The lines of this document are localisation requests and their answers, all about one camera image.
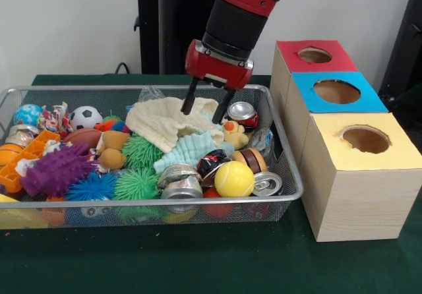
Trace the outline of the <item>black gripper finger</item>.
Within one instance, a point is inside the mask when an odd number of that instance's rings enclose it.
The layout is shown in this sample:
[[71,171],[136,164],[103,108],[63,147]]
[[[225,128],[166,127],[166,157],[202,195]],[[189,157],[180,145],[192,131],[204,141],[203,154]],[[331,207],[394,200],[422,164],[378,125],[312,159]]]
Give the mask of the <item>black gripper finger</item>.
[[222,102],[218,105],[212,118],[213,124],[220,124],[222,122],[222,119],[224,118],[224,115],[226,114],[226,111],[230,105],[230,102],[232,101],[236,93],[236,89],[233,89],[232,87],[226,87],[226,86],[216,86],[216,87],[226,91],[226,94]]
[[181,112],[184,115],[189,115],[191,112],[191,109],[193,107],[193,104],[195,102],[195,91],[198,85],[198,82],[200,81],[199,78],[192,77],[191,83],[189,84],[189,89],[187,92],[187,95],[183,101],[183,105],[181,107]]

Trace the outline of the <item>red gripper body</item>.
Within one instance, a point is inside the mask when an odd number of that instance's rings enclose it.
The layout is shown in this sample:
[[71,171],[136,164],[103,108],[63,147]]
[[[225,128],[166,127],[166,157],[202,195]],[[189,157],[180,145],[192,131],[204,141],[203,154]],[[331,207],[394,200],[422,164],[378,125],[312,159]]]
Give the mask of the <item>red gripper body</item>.
[[251,78],[253,67],[254,63],[250,59],[236,61],[224,57],[196,39],[190,43],[185,58],[185,70],[189,75],[217,82],[230,90],[243,89]]

